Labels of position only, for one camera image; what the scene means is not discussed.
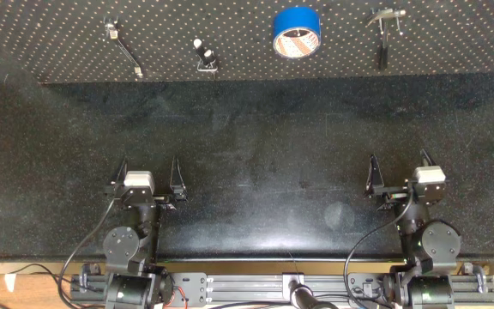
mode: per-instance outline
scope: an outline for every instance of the black table surface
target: black table surface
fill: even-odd
[[[39,86],[0,60],[0,259],[62,260],[107,206],[121,158],[188,203],[164,214],[160,260],[343,259],[392,219],[363,196],[369,155],[398,185],[426,148],[448,177],[431,215],[461,258],[494,260],[494,74]],[[126,220],[114,210],[80,253]],[[396,259],[393,228],[358,258]]]

